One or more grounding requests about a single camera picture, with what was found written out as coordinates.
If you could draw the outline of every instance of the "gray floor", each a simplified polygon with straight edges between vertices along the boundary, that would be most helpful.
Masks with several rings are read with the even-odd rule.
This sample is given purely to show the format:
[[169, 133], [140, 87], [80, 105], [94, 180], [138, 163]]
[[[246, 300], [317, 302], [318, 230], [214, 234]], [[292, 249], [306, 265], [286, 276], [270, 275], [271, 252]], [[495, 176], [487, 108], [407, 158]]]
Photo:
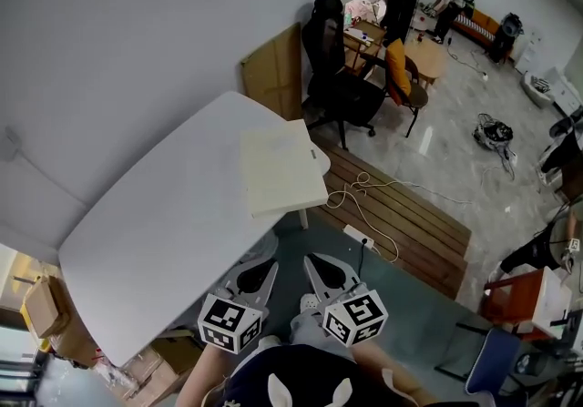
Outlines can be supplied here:
[[[302, 270], [303, 256], [310, 252], [327, 253], [357, 266], [360, 247], [356, 241], [313, 215], [310, 215], [310, 229], [307, 231], [301, 230], [297, 215], [290, 214], [278, 224], [276, 233], [280, 238], [277, 251], [280, 274], [273, 288], [269, 304], [271, 314], [263, 334], [277, 333], [285, 338], [289, 332], [288, 321], [298, 311], [299, 298], [309, 291]], [[369, 288], [379, 292], [389, 312], [389, 320], [377, 338], [378, 343], [439, 399], [465, 399], [463, 384], [436, 372], [434, 366], [448, 360], [446, 366], [449, 370], [467, 373], [482, 338], [456, 329], [455, 323], [463, 321], [481, 327], [488, 324], [467, 308], [368, 250], [364, 255], [362, 278]], [[451, 348], [444, 359], [445, 349], [450, 343]], [[529, 346], [525, 346], [525, 350], [530, 350]], [[521, 380], [534, 384], [552, 377], [559, 369], [550, 363], [540, 378], [523, 377]], [[508, 388], [515, 388], [512, 382]], [[118, 405], [96, 374], [73, 370], [62, 361], [51, 361], [37, 399], [39, 405], [44, 406]], [[175, 397], [168, 398], [161, 405], [173, 405], [174, 400]]]
[[[347, 145], [354, 155], [389, 176], [472, 201], [460, 205], [415, 188], [472, 230], [458, 301], [475, 310], [487, 276], [500, 257], [529, 241], [546, 224], [546, 214], [561, 203], [551, 188], [543, 188], [534, 170], [551, 143], [548, 130], [560, 114], [553, 107], [536, 107], [519, 85], [521, 75], [510, 64], [494, 65], [481, 47], [452, 33], [451, 53], [472, 66], [477, 61], [479, 69], [488, 73], [488, 81], [449, 56], [445, 75], [430, 87], [429, 104], [421, 110], [409, 138], [405, 134], [411, 112], [386, 99], [372, 121], [376, 137], [368, 137], [365, 129], [347, 126]], [[384, 75], [375, 70], [369, 81], [383, 86]], [[477, 116], [483, 112], [514, 131], [510, 145], [517, 154], [514, 180], [499, 168], [498, 155], [482, 149], [472, 138]], [[339, 140], [334, 126], [317, 130]]]

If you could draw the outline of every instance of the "floor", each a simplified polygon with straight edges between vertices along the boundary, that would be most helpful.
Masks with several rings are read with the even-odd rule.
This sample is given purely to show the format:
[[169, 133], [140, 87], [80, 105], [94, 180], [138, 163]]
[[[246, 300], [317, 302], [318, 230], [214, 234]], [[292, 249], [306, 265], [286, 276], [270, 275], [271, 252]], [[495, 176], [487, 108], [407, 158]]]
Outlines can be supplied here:
[[[351, 153], [389, 176], [472, 202], [458, 204], [416, 189], [472, 230], [465, 255], [468, 267], [457, 301], [475, 310], [487, 276], [500, 258], [529, 241], [545, 226], [548, 212], [562, 203], [551, 189], [542, 187], [534, 170], [551, 142], [548, 130], [560, 114], [553, 107], [536, 107], [519, 86], [521, 75], [510, 64], [494, 65], [482, 48], [452, 33], [450, 52], [460, 62], [473, 66], [477, 62], [488, 73], [487, 82], [448, 57], [446, 73], [430, 86], [429, 104], [420, 112], [409, 138], [405, 134], [412, 115], [390, 99], [373, 118], [376, 137], [368, 137], [367, 130], [358, 127], [347, 127], [346, 137]], [[383, 86], [383, 73], [375, 70], [369, 81]], [[500, 168], [496, 153], [473, 140], [480, 113], [512, 127], [510, 147], [517, 154], [514, 180]], [[315, 132], [339, 141], [333, 126]]]
[[[270, 317], [263, 333], [277, 334], [283, 340], [289, 335], [289, 321], [297, 314], [301, 295], [309, 291], [302, 270], [303, 256], [310, 252], [327, 253], [353, 266], [357, 266], [360, 258], [358, 242], [320, 217], [311, 212], [308, 214], [310, 228], [307, 231], [301, 229], [296, 214], [286, 215], [275, 228], [280, 240], [276, 254], [280, 273], [273, 287]], [[449, 371], [460, 375], [468, 373], [483, 338], [460, 330], [455, 324], [461, 321], [487, 328], [488, 323], [369, 250], [364, 251], [362, 279], [369, 289], [379, 292], [389, 313], [389, 320], [376, 339], [377, 343], [438, 399], [467, 400], [463, 383], [435, 371], [434, 366], [444, 362]], [[521, 348], [521, 351], [532, 350], [528, 344]], [[539, 377], [520, 376], [519, 380], [526, 385], [539, 384], [553, 378], [562, 368], [549, 360]], [[506, 387], [510, 391], [516, 388], [511, 381]], [[48, 365], [37, 399], [38, 405], [44, 407], [119, 405], [96, 374], [73, 370], [67, 362], [55, 360]], [[175, 396], [172, 396], [161, 405], [169, 407], [174, 401]]]
[[[330, 204], [336, 208], [321, 205], [310, 211], [319, 213], [338, 230], [344, 231], [347, 225], [365, 230], [385, 259], [455, 299], [467, 267], [464, 255], [471, 237], [470, 229], [407, 186], [391, 184], [392, 178], [353, 153], [336, 147], [323, 137], [312, 135], [312, 140], [331, 161], [330, 171], [324, 176], [328, 191], [342, 191], [348, 184], [346, 191], [358, 199], [366, 220], [377, 230], [364, 222], [361, 211], [350, 197], [343, 201], [342, 194], [330, 198]], [[366, 192], [358, 186], [350, 188], [363, 171], [371, 175], [369, 184], [384, 187], [368, 188]]]

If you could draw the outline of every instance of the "white ears on cap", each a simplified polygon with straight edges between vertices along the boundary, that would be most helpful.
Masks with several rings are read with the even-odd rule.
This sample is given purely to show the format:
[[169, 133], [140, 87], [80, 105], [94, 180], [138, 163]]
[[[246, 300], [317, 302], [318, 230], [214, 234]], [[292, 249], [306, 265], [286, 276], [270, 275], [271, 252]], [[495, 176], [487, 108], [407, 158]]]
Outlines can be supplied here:
[[[292, 407], [290, 390], [273, 373], [267, 380], [267, 393], [270, 396], [270, 402], [273, 407]], [[332, 403], [326, 407], [343, 407], [351, 395], [353, 395], [353, 386], [348, 378], [344, 378], [334, 390]]]

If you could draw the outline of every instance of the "white cable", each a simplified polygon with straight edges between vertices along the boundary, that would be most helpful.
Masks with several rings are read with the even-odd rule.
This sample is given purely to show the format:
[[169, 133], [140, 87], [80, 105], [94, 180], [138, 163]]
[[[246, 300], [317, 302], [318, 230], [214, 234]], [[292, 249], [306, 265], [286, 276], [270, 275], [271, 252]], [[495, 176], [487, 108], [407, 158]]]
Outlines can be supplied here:
[[75, 195], [73, 195], [70, 191], [68, 191], [65, 187], [63, 187], [61, 184], [59, 184], [56, 180], [53, 180], [50, 176], [47, 175], [47, 173], [41, 169], [39, 166], [36, 165], [36, 163], [34, 161], [32, 161], [25, 153], [24, 151], [22, 151], [21, 149], [18, 149], [18, 154], [20, 155], [20, 157], [26, 161], [32, 168], [35, 169], [36, 172], [38, 172], [41, 176], [43, 176], [46, 180], [48, 180], [51, 184], [53, 184], [55, 187], [57, 187], [59, 190], [61, 190], [62, 192], [66, 193], [69, 197], [71, 197], [73, 200], [75, 200], [77, 203], [79, 203], [80, 205], [83, 205], [83, 208], [88, 209], [87, 204], [85, 203], [85, 201], [77, 198]]
[[[361, 180], [361, 176], [365, 175], [366, 176], [366, 180]], [[387, 260], [389, 261], [389, 263], [395, 263], [398, 259], [399, 259], [399, 247], [397, 247], [396, 242], [389, 236], [387, 236], [386, 234], [382, 233], [379, 229], [377, 229], [376, 227], [374, 227], [370, 222], [368, 222], [368, 219], [365, 217], [363, 210], [361, 209], [361, 206], [358, 203], [358, 200], [356, 199], [356, 197], [347, 190], [348, 187], [350, 188], [354, 188], [354, 186], [358, 186], [359, 188], [356, 190], [357, 192], [362, 191], [364, 193], [364, 195], [366, 196], [366, 188], [371, 188], [371, 187], [388, 187], [390, 185], [393, 184], [401, 184], [401, 185], [410, 185], [412, 187], [419, 187], [422, 188], [423, 190], [427, 190], [430, 193], [433, 193], [434, 195], [437, 195], [439, 197], [448, 199], [450, 201], [453, 201], [454, 203], [458, 203], [458, 204], [472, 204], [472, 201], [465, 201], [465, 200], [459, 200], [459, 199], [453, 199], [453, 198], [449, 198], [446, 195], [442, 195], [441, 193], [437, 193], [434, 192], [432, 190], [430, 190], [429, 188], [426, 188], [422, 185], [419, 184], [414, 184], [413, 182], [406, 182], [403, 180], [392, 180], [391, 182], [387, 182], [385, 184], [368, 184], [369, 180], [371, 179], [371, 175], [368, 172], [361, 172], [358, 176], [356, 176], [356, 181], [354, 181], [352, 184], [348, 184], [346, 182], [344, 182], [344, 190], [336, 190], [334, 192], [331, 192], [330, 195], [328, 195], [328, 201], [326, 201], [326, 206], [329, 209], [337, 209], [339, 208], [344, 201], [346, 200], [346, 195], [349, 195], [352, 199], [353, 202], [356, 204], [356, 207], [358, 208], [358, 211], [361, 213], [361, 216], [364, 219], [364, 222], [368, 225], [369, 228], [371, 228], [372, 230], [374, 230], [376, 233], [382, 235], [383, 237], [385, 237], [386, 239], [389, 239], [393, 245], [394, 245], [394, 250], [396, 251], [396, 257], [394, 257], [393, 260]], [[330, 198], [332, 197], [332, 195], [342, 195], [342, 199], [340, 200], [340, 202], [336, 205], [330, 205]], [[376, 251], [376, 253], [379, 254], [379, 256], [383, 256], [381, 255], [381, 252], [375, 248], [374, 246], [372, 246], [372, 248], [374, 251]]]
[[482, 172], [482, 181], [480, 182], [480, 187], [484, 186], [484, 176], [486, 175], [486, 172], [491, 171], [493, 169], [501, 169], [501, 166], [493, 166], [491, 168], [487, 168], [484, 170], [484, 172]]

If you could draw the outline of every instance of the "tile floor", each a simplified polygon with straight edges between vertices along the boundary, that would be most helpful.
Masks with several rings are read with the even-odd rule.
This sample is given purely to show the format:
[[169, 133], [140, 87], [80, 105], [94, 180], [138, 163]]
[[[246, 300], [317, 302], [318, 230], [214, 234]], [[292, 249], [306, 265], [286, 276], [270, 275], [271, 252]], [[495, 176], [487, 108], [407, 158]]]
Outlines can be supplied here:
[[[478, 45], [456, 32], [450, 51], [473, 66], [477, 61], [488, 73], [488, 81], [449, 56], [446, 73], [430, 87], [429, 104], [419, 113], [409, 138], [405, 134], [411, 112], [387, 99], [372, 121], [376, 137], [350, 126], [347, 145], [354, 155], [389, 176], [472, 202], [456, 204], [415, 189], [473, 231], [457, 300], [475, 310], [500, 257], [529, 241], [546, 224], [548, 212], [562, 203], [552, 189], [540, 184], [534, 170], [551, 142], [548, 130], [561, 116], [553, 107], [539, 109], [530, 101], [519, 85], [521, 75], [510, 64], [496, 66]], [[382, 86], [384, 75], [379, 70], [369, 81]], [[514, 131], [510, 145], [517, 154], [514, 180], [499, 168], [498, 155], [482, 149], [472, 138], [482, 112]], [[317, 130], [339, 141], [334, 126]]]

